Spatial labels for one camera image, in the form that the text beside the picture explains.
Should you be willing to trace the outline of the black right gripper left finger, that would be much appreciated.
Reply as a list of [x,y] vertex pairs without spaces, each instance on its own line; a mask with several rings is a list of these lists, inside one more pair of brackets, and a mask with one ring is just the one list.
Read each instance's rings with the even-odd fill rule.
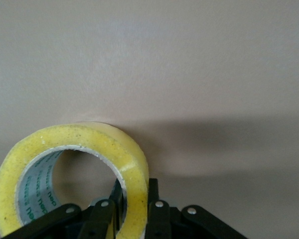
[[4,239],[114,239],[122,225],[123,190],[115,181],[109,197],[87,209],[65,204],[4,236]]

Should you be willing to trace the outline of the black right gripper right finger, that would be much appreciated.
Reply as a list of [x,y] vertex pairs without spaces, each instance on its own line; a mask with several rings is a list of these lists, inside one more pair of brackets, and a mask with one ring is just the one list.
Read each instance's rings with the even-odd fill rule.
[[198,205],[179,210],[159,197],[158,180],[149,179],[147,238],[244,239],[245,236]]

